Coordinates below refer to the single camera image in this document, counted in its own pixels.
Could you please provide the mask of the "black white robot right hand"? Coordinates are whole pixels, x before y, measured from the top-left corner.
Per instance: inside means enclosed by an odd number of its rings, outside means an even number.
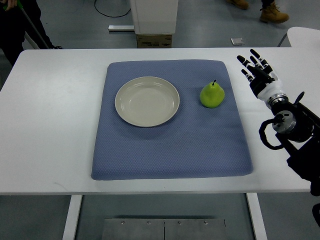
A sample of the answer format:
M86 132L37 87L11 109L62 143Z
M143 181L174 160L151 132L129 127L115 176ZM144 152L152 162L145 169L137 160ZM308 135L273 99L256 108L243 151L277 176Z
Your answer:
M241 72L249 81L254 96L270 106L273 99L286 98L282 82L271 65L254 49L250 49L250 53L249 60L241 55L236 58L245 67Z

